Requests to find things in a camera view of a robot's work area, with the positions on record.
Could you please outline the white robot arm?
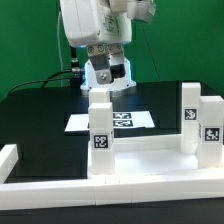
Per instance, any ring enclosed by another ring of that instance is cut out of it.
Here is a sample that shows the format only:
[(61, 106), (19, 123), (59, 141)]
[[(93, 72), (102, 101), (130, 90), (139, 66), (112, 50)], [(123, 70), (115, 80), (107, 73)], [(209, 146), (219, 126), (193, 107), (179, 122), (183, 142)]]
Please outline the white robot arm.
[(133, 20), (152, 22), (154, 0), (60, 0), (60, 7), (70, 46), (87, 51), (82, 92), (109, 88), (119, 93), (134, 88), (123, 46), (132, 41)]

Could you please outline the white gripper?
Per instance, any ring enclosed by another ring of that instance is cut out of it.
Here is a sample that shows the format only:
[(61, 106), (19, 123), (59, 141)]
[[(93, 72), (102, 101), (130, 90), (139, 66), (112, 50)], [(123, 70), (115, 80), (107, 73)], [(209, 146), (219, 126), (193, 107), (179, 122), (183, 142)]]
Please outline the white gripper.
[(119, 43), (130, 43), (132, 38), (131, 20), (124, 12), (113, 12), (112, 1), (60, 0), (68, 42), (72, 47), (88, 46), (87, 54), (100, 85), (125, 76), (124, 50)]

